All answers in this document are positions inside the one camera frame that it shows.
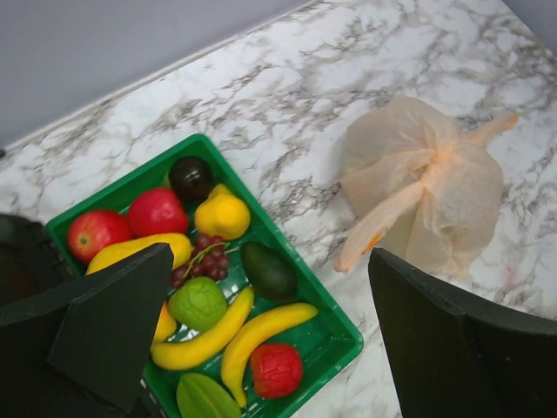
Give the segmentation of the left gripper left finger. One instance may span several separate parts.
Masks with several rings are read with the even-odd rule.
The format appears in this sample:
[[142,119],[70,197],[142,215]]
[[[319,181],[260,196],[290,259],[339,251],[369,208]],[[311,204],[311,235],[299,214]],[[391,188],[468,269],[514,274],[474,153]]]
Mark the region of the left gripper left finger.
[[130,412],[172,266],[167,244],[66,282],[2,259],[2,412]]

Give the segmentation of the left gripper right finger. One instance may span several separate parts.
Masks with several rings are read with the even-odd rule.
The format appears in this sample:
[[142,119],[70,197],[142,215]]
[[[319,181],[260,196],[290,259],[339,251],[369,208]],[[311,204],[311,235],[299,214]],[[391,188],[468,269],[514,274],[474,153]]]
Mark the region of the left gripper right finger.
[[385,249],[368,274],[401,414],[554,417],[556,322],[484,299]]

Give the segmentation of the orange plastic bag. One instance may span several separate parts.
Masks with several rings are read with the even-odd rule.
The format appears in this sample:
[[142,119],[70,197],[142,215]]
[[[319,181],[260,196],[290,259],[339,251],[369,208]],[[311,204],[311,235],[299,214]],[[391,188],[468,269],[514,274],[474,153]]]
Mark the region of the orange plastic bag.
[[510,112],[462,131],[424,101],[399,97],[353,121],[340,184],[359,221],[336,270],[380,246],[430,274],[467,274],[493,238],[504,188],[487,143],[518,120]]

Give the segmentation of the red fake apple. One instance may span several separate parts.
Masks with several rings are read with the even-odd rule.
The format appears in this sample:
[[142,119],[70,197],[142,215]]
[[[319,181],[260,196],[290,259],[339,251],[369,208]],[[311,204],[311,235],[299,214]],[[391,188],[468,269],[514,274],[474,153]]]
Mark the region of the red fake apple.
[[66,241],[70,252],[87,265],[105,247],[133,238],[127,218],[112,210],[92,210],[70,225]]

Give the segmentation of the orange green fake mango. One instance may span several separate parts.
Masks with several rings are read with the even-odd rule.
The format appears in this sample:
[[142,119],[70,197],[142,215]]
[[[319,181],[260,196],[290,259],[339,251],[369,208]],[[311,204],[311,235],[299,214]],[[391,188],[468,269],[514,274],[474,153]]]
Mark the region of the orange green fake mango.
[[177,325],[176,320],[171,315],[168,303],[165,300],[160,310],[158,324],[152,342],[159,343],[168,340],[176,332]]

